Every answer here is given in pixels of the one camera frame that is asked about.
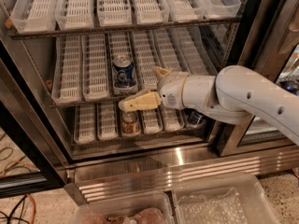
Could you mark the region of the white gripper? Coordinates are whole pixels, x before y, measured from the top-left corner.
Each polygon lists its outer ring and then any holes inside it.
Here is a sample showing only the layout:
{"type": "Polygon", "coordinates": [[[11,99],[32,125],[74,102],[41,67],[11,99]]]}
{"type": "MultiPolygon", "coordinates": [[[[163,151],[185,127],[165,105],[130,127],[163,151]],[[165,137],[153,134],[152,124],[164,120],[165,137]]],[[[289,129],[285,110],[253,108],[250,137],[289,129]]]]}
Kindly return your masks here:
{"type": "Polygon", "coordinates": [[[144,89],[126,97],[119,101],[119,109],[121,111],[135,112],[138,110],[151,110],[157,108],[161,103],[166,108],[178,110],[184,108],[182,93],[189,74],[187,72],[170,72],[169,69],[160,66],[154,66],[152,72],[159,80],[157,91],[144,89]]]}

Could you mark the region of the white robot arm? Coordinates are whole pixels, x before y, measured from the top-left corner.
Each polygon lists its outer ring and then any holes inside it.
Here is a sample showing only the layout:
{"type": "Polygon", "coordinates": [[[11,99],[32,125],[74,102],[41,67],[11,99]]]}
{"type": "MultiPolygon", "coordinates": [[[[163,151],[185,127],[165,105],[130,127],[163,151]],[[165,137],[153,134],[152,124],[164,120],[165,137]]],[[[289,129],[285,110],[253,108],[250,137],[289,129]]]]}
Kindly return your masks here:
{"type": "Polygon", "coordinates": [[[299,145],[299,97],[244,66],[231,65],[216,76],[191,75],[154,67],[157,90],[144,89],[119,101],[123,112],[159,105],[194,109],[214,120],[239,125],[257,116],[299,145]]]}

